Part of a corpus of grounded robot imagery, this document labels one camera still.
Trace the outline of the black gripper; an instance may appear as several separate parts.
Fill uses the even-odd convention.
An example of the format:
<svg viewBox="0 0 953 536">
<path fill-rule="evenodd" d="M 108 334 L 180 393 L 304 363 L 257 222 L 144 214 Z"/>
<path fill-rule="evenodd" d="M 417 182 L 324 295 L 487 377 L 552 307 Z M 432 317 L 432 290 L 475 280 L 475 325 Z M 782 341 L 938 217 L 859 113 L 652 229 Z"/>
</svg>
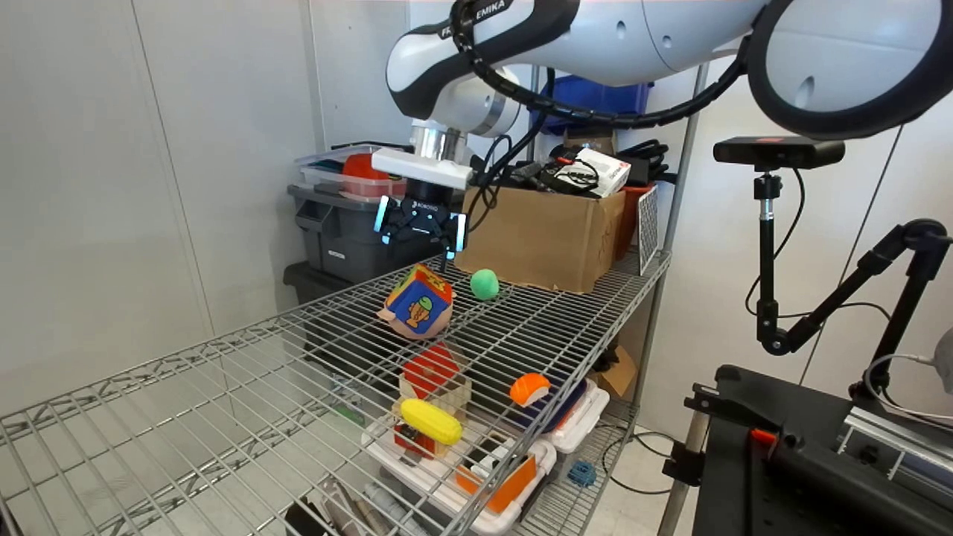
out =
<svg viewBox="0 0 953 536">
<path fill-rule="evenodd" d="M 381 195 L 372 229 L 381 243 L 405 241 L 412 234 L 451 243 L 446 258 L 455 258 L 469 247 L 463 194 L 426 182 L 408 182 L 403 195 Z"/>
</svg>

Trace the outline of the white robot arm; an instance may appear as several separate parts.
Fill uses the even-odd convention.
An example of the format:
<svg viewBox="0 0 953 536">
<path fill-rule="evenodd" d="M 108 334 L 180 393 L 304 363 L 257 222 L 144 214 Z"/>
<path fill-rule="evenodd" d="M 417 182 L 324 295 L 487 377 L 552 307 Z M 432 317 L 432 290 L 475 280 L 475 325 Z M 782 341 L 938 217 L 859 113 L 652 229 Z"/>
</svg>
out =
<svg viewBox="0 0 953 536">
<path fill-rule="evenodd" d="M 953 0 L 451 0 L 403 31 L 384 61 L 400 113 L 494 136 L 531 107 L 575 110 L 522 86 L 542 66 L 606 86 L 662 79 L 732 48 L 676 121 L 744 79 L 782 127 L 859 138 L 907 124 L 953 92 Z"/>
</svg>

